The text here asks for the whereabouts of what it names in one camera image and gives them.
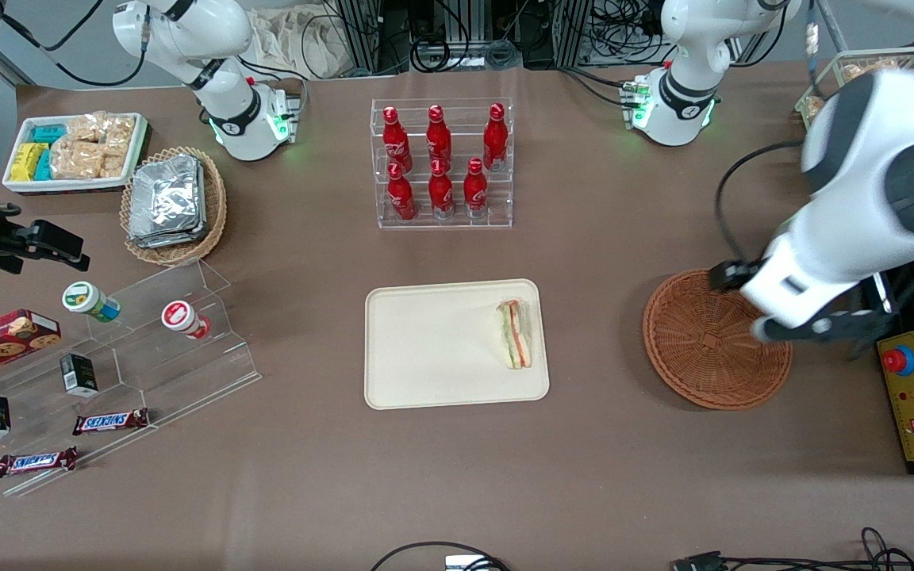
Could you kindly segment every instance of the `brown tabletop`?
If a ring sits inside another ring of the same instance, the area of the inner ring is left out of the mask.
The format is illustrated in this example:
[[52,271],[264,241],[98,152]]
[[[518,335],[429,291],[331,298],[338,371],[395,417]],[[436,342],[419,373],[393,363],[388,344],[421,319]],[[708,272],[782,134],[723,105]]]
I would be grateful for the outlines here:
[[[371,99],[480,97],[497,81],[516,88],[514,228],[378,230]],[[232,282],[222,296],[264,379],[32,495],[0,496],[0,569],[364,571],[425,539],[524,571],[664,569],[703,550],[858,557],[863,525],[914,553],[914,477],[873,355],[801,344],[768,404],[705,412],[663,385],[639,335],[666,276],[728,258],[714,186],[751,149],[801,134],[789,112],[803,86],[797,64],[730,71],[697,141],[660,148],[555,72],[319,82],[298,143],[257,163],[219,148],[184,88],[19,90],[21,118],[137,111],[155,127],[150,151],[210,153],[229,215],[207,261]],[[780,151],[733,177],[726,210],[755,249],[807,192],[797,153]],[[159,270],[124,249],[116,194],[0,188],[0,201],[83,236],[86,277],[105,290]],[[58,300],[79,276],[44,261],[0,272],[0,314],[22,306],[75,326]],[[366,405],[371,289],[498,278],[540,288],[547,397]],[[384,569],[441,569],[444,553]]]

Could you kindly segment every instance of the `wicker basket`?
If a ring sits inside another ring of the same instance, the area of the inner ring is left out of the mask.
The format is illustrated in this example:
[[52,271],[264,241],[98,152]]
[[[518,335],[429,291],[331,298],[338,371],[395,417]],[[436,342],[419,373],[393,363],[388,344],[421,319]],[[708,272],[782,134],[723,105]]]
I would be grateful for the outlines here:
[[761,343],[750,334],[759,312],[737,292],[708,288],[707,270],[690,270],[658,286],[644,310],[644,347],[676,393],[722,411],[771,398],[788,376],[791,343]]
[[[217,246],[217,241],[221,239],[222,232],[225,231],[225,221],[228,219],[228,196],[225,194],[225,181],[221,180],[221,173],[217,172],[213,160],[205,152],[196,148],[166,148],[164,151],[157,152],[148,156],[143,163],[157,163],[160,160],[168,160],[180,153],[195,156],[203,163],[204,192],[206,192],[206,219],[210,225],[210,230],[202,240],[197,242],[175,243],[171,246],[160,248],[140,248],[126,240],[126,249],[130,250],[134,256],[145,261],[146,263],[155,263],[166,266],[174,266],[191,258],[202,258],[210,253]],[[119,224],[122,224],[126,234],[129,232],[129,202],[132,195],[132,179],[126,182],[126,188],[122,191],[122,209],[119,210]]]

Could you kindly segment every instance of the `white tray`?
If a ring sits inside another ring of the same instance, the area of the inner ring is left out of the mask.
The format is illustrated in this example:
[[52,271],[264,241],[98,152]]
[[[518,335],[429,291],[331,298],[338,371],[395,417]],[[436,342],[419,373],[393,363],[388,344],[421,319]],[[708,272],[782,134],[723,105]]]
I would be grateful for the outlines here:
[[[523,300],[533,364],[504,363],[496,306]],[[378,411],[537,400],[548,393],[538,286],[529,279],[373,289],[366,297],[366,402]]]
[[16,140],[13,142],[13,149],[10,152],[10,161],[6,163],[5,173],[2,173],[2,185],[16,194],[69,194],[122,190],[126,181],[133,176],[133,170],[139,163],[140,149],[143,147],[143,140],[146,137],[148,121],[140,113],[112,113],[112,115],[132,117],[136,120],[136,125],[133,126],[132,139],[129,141],[129,151],[126,152],[126,163],[122,167],[122,174],[119,174],[119,176],[86,178],[86,180],[68,180],[68,178],[63,180],[61,178],[60,180],[51,181],[11,181],[10,168],[16,159],[16,152],[19,151],[19,145],[30,141],[30,133],[33,128],[43,125],[64,125],[70,119],[78,116],[32,117],[24,119],[21,126],[19,126],[19,133],[16,134]]

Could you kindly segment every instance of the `clear acrylic rack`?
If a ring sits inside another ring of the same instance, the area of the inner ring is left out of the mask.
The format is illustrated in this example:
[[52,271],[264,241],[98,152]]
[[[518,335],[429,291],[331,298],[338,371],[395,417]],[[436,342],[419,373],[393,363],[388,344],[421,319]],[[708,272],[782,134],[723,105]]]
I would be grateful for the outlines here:
[[[203,261],[167,268],[112,293],[122,304],[109,323],[87,318],[90,338],[69,340],[0,369],[0,395],[10,399],[10,433],[0,438],[4,454],[28,455],[76,446],[76,471],[149,436],[168,423],[226,397],[262,376],[249,346],[232,329],[217,295],[229,283]],[[204,339],[188,339],[160,323],[160,311],[185,300],[210,320]],[[68,353],[94,362],[98,394],[66,394],[59,361]],[[136,430],[73,436],[76,416],[149,409],[150,424]],[[4,478],[3,494],[22,496],[65,476],[64,469]]]
[[[467,162],[472,156],[482,156],[486,125],[489,124],[489,107],[495,102],[503,104],[505,123],[510,131],[505,165],[487,172],[489,190],[486,201],[489,214],[471,218],[464,210],[464,176]],[[425,130],[428,129],[428,108],[441,105],[444,119],[453,140],[452,169],[454,216],[449,220],[432,217],[432,203],[428,199],[428,146]],[[383,144],[383,109],[394,107],[400,124],[409,137],[414,167],[406,175],[418,204],[414,220],[397,217],[390,205],[387,192],[387,151]],[[514,224],[514,100],[513,98],[422,98],[421,100],[373,100],[370,118],[371,149],[373,149],[373,185],[376,191],[376,221],[380,228],[389,230],[427,230],[427,228],[510,228]]]

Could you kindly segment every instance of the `coca-cola bottle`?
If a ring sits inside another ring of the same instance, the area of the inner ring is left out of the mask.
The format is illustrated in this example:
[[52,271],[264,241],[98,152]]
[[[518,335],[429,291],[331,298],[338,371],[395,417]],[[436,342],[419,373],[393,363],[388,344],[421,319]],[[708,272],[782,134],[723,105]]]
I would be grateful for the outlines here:
[[431,163],[432,177],[428,179],[428,198],[432,200],[432,215],[437,220],[454,216],[454,185],[447,176],[442,160]]
[[387,183],[390,204],[394,207],[400,220],[413,220],[418,214],[418,205],[411,193],[411,183],[404,178],[404,173],[401,172],[401,166],[398,163],[391,163],[387,167],[387,174],[390,174],[390,182]]
[[484,217],[489,212],[486,205],[486,189],[489,181],[482,173],[482,159],[475,156],[467,162],[467,176],[464,177],[464,207],[472,218]]
[[398,163],[404,170],[403,174],[411,172],[411,146],[407,142],[407,131],[397,119],[397,110],[392,107],[383,108],[383,145],[387,148],[390,162]]
[[450,153],[453,145],[450,142],[450,127],[443,120],[443,108],[433,105],[428,108],[428,129],[425,130],[428,141],[428,159],[439,160],[446,172],[450,172]]
[[482,162],[489,171],[498,170],[507,163],[507,139],[510,131],[507,129],[505,109],[503,104],[493,103],[489,108],[489,125],[486,126],[486,149]]

